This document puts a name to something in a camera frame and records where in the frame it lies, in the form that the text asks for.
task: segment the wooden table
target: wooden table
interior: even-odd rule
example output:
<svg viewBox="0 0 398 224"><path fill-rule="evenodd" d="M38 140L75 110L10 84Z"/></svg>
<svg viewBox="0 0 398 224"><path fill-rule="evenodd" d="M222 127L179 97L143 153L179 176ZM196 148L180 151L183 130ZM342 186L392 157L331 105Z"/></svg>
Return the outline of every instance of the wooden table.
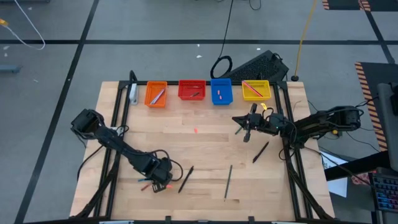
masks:
<svg viewBox="0 0 398 224"><path fill-rule="evenodd" d="M117 87L117 82L103 82L99 94L96 111L104 116L107 126L111 122ZM294 119L310 115L303 83L288 83L288 87ZM294 220L286 166L278 158L281 138L252 131L250 141L244 143L244 131L234 134L239 126L231 117L247 114L253 103L243 100L240 86L233 86L234 101L229 106L213 105L210 86L203 101L182 101L177 96L178 86L168 86L164 109L145 106L145 91L146 86L140 86L139 104L129 108L130 130L124 140L142 151L165 149L173 160L181 163L184 177L191 166L195 166L195 170L180 194L177 191L182 180L172 182L172 189L157 194L151 189L141 192L145 183L137 180L142 176L122 157L112 219L164 220L171 215L173 220L243 221L248 216L254 216L256 221ZM286 112L282 90L280 96ZM266 104L276 110L275 99L267 100ZM268 140L267 149L253 164L253 157ZM98 146L97 141L90 141L85 157ZM306 146L318 150L315 140L309 140ZM301 152L309 191L325 211L334 216L320 156L306 149ZM97 190L103 157L104 150L81 170L71 215L77 214ZM224 202L230 165L233 171ZM180 175L176 165L172 172L175 177ZM302 194L298 188L297 192L301 216L305 217ZM104 194L101 214L107 198L108 192Z"/></svg>

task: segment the black floor stripe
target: black floor stripe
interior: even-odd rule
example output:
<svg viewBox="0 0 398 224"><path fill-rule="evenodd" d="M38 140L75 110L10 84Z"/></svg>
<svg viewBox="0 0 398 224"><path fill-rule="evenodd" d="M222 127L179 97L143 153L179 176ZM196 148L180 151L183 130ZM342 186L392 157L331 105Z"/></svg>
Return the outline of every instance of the black floor stripe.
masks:
<svg viewBox="0 0 398 224"><path fill-rule="evenodd" d="M62 88L62 91L60 94L60 98L58 99L57 106L55 107L55 111L54 111L54 114L51 119L49 130L47 131L47 134L45 135L45 139L44 139L42 148L40 150L39 158L37 159L32 176L30 177L29 184L26 188L24 198L22 199L22 203L19 207L18 214L15 219L16 224L23 223L25 220L26 212L29 208L30 201L32 200L32 196L35 191L37 182L39 181L40 173L43 169L44 161L45 161L45 158L47 157L50 143L54 136L55 128L57 127L57 123L58 123L60 115L61 115L63 104L65 102L65 99L67 98L67 94L68 94L70 84L72 82L73 74L75 73L76 66L79 62L79 58L81 55L81 51L83 50L84 40L87 38L88 30L90 29L91 22L93 21L94 14L95 14L96 8L98 6L98 1L99 0L94 0L93 5L91 6L90 14L88 15L88 18L87 18L87 21L85 24L85 28L83 29L83 33L81 34L81 37L80 37L79 45L76 49L75 56L73 57L72 63L70 65L68 75L65 79L65 83L63 84L63 88Z"/></svg>
<svg viewBox="0 0 398 224"><path fill-rule="evenodd" d="M42 44L41 40L24 40L27 44ZM79 44L80 40L46 40L46 44ZM85 40L93 45L167 45L167 44L222 44L223 40ZM298 45L299 40L226 40L226 44ZM398 45L398 40L385 40ZM18 40L0 40L0 44L21 44ZM303 45L380 45L378 40L304 40Z"/></svg>
<svg viewBox="0 0 398 224"><path fill-rule="evenodd" d="M366 11L365 13L369 19L369 22L371 23L374 34L376 35L378 41L380 42L381 49L383 49L383 53L386 56L388 63L395 63L395 60L392 57L390 50L388 49L387 44L383 39L383 36L381 35L381 32L376 24L376 21L374 20L374 18L372 16L372 13L368 12L368 11Z"/></svg>

